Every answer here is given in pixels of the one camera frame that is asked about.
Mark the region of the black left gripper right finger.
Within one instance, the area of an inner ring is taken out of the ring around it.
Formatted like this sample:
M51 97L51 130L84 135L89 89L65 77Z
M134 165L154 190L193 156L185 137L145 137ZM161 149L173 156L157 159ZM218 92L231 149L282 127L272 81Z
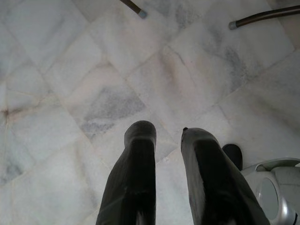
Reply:
M195 225L268 225L247 181L213 134L184 128L181 153Z

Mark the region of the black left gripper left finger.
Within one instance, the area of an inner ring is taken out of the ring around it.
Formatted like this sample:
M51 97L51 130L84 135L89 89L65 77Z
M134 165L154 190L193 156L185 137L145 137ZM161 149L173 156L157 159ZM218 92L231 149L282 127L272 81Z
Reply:
M133 123L124 134L124 151L105 186L97 225L153 225L156 222L156 129Z

